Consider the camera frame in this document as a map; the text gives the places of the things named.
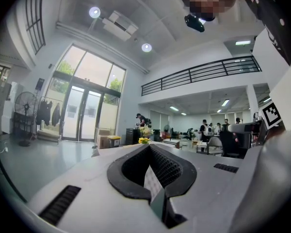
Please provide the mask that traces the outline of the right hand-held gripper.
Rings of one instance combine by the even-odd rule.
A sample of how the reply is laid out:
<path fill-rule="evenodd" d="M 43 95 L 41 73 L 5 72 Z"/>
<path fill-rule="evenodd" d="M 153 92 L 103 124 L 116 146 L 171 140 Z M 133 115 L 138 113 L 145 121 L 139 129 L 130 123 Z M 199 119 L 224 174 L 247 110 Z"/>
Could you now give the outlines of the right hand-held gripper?
<path fill-rule="evenodd" d="M 263 145 L 267 140 L 283 133 L 283 122 L 274 102 L 270 100 L 254 113 L 253 122 L 230 124 L 227 130 L 232 133 L 251 132 L 252 145 Z"/>

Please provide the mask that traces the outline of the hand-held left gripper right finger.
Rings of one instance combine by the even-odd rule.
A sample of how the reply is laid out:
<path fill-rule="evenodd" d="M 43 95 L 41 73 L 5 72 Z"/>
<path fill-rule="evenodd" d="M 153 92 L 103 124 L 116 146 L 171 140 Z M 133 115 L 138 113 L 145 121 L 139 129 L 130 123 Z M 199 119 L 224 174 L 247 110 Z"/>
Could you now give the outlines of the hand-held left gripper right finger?
<path fill-rule="evenodd" d="M 151 144 L 169 158 L 180 158 L 188 170 L 174 181 L 177 190 L 181 182 L 194 182 L 185 194 L 170 197 L 166 211 L 171 213 L 173 227 L 151 221 L 149 233 L 231 233 L 232 220 L 247 191 L 247 159 L 210 156 L 178 150 L 162 144 Z"/>

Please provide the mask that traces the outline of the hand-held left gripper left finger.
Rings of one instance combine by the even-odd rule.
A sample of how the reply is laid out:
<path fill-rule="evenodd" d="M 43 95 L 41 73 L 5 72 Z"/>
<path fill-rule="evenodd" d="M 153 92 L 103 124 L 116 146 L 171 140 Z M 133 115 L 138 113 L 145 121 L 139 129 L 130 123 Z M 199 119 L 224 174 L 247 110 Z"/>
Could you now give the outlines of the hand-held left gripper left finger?
<path fill-rule="evenodd" d="M 41 188 L 28 202 L 37 215 L 66 186 L 80 188 L 68 210 L 57 224 L 67 233 L 164 233 L 165 225 L 154 214 L 147 200 L 124 197 L 109 183 L 107 169 L 116 159 L 139 145 L 116 148 L 75 164 L 71 169 Z"/>

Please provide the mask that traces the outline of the grey chair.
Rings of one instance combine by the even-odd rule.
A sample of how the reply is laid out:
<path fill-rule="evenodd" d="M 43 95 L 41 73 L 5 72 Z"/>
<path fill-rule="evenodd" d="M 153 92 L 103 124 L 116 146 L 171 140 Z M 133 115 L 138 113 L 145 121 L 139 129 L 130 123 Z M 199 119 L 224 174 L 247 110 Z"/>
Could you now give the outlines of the grey chair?
<path fill-rule="evenodd" d="M 207 154 L 214 156 L 223 156 L 223 145 L 218 137 L 211 137 L 207 144 Z"/>

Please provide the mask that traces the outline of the cardboard box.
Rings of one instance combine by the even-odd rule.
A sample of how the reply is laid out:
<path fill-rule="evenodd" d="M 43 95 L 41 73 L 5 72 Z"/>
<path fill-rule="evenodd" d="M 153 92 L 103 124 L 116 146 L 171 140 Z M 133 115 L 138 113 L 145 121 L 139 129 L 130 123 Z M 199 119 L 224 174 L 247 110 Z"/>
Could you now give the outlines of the cardboard box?
<path fill-rule="evenodd" d="M 111 135 L 110 129 L 98 128 L 96 144 L 98 149 L 107 149 L 109 147 L 108 136 Z"/>

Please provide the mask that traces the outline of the white-top wooden table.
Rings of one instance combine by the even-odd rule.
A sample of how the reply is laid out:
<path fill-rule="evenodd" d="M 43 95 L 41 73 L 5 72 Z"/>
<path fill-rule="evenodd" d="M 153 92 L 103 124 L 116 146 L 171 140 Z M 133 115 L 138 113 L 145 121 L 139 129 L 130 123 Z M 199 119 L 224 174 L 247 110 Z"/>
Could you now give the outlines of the white-top wooden table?
<path fill-rule="evenodd" d="M 176 139 L 164 139 L 162 143 L 173 145 L 175 148 L 180 149 L 182 146 L 180 145 L 180 141 Z"/>

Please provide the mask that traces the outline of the black cabinet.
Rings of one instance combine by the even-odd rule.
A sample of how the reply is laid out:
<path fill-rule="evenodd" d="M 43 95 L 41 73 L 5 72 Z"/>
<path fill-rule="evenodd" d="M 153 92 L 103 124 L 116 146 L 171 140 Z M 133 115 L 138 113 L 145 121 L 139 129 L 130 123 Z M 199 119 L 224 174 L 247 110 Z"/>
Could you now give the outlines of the black cabinet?
<path fill-rule="evenodd" d="M 140 131 L 138 128 L 127 128 L 126 129 L 126 145 L 138 144 L 140 138 Z"/>

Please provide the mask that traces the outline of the beige cushion sofa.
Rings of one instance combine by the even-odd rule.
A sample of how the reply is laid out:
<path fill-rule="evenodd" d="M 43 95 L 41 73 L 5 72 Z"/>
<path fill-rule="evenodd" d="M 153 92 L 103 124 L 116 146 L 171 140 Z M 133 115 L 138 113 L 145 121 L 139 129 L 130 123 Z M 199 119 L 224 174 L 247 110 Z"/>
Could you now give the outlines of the beige cushion sofa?
<path fill-rule="evenodd" d="M 61 141 L 61 136 L 58 134 L 58 132 L 51 131 L 51 130 L 38 130 L 37 131 L 37 138 L 46 140 L 46 141 L 51 141 L 51 142 L 57 142 Z"/>

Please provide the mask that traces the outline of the black balcony railing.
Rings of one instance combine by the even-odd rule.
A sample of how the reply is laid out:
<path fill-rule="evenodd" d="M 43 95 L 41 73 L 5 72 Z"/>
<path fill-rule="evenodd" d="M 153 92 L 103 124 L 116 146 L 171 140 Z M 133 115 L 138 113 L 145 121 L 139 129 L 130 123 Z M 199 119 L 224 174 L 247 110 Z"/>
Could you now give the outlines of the black balcony railing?
<path fill-rule="evenodd" d="M 25 0 L 26 32 L 35 55 L 46 45 L 43 20 L 43 0 Z"/>
<path fill-rule="evenodd" d="M 259 64 L 252 55 L 240 58 L 228 58 L 183 69 L 146 83 L 141 86 L 141 95 L 146 96 L 199 81 L 261 71 Z"/>

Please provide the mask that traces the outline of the peach flower bouquet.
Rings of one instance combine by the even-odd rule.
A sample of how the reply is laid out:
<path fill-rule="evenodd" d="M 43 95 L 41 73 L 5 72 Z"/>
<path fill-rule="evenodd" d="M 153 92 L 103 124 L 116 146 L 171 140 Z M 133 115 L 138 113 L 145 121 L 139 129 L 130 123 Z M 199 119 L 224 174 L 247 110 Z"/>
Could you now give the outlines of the peach flower bouquet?
<path fill-rule="evenodd" d="M 139 131 L 141 138 L 150 138 L 154 133 L 154 131 L 147 125 L 139 127 Z"/>

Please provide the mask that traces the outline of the clothes rack with dark garments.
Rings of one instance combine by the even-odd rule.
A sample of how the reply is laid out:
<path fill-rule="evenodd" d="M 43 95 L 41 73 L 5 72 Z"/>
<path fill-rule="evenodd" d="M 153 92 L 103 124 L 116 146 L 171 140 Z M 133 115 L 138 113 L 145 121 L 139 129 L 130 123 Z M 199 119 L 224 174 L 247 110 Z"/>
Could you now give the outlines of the clothes rack with dark garments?
<path fill-rule="evenodd" d="M 41 97 L 36 113 L 36 132 L 38 130 L 62 131 L 62 107 L 61 100 Z"/>

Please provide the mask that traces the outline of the glass entrance door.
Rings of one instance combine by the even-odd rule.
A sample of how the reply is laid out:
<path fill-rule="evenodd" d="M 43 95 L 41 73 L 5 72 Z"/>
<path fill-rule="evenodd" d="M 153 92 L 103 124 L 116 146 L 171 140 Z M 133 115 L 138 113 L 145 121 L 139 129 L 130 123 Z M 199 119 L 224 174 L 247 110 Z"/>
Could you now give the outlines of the glass entrance door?
<path fill-rule="evenodd" d="M 49 124 L 63 140 L 94 142 L 116 129 L 125 69 L 76 45 L 57 64 L 46 90 L 53 100 Z"/>

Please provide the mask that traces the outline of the black floor fan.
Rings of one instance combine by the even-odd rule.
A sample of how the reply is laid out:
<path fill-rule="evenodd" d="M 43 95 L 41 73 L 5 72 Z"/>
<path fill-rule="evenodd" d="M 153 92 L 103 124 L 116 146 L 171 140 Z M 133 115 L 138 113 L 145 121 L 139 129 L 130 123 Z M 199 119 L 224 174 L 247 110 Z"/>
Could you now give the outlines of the black floor fan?
<path fill-rule="evenodd" d="M 29 147 L 36 119 L 36 95 L 25 91 L 18 95 L 14 104 L 13 132 L 21 137 L 19 145 Z"/>

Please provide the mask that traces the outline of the person's black shirt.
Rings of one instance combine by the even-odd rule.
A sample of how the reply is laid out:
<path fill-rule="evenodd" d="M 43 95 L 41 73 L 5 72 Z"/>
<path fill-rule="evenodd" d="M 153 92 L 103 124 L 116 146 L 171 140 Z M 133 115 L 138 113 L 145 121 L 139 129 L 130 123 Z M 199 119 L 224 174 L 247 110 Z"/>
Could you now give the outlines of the person's black shirt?
<path fill-rule="evenodd" d="M 291 65 L 291 0 L 245 0 L 265 26 L 278 53 Z"/>

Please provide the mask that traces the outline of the ceiling air conditioner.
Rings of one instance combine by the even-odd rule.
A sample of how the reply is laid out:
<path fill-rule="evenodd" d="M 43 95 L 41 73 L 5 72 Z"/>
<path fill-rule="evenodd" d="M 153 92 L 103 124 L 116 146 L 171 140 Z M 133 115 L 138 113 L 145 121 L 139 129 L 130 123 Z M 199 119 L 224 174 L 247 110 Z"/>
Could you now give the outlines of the ceiling air conditioner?
<path fill-rule="evenodd" d="M 104 24 L 103 28 L 126 42 L 129 40 L 134 33 L 139 29 L 130 19 L 118 11 L 113 11 L 108 18 L 102 20 Z"/>

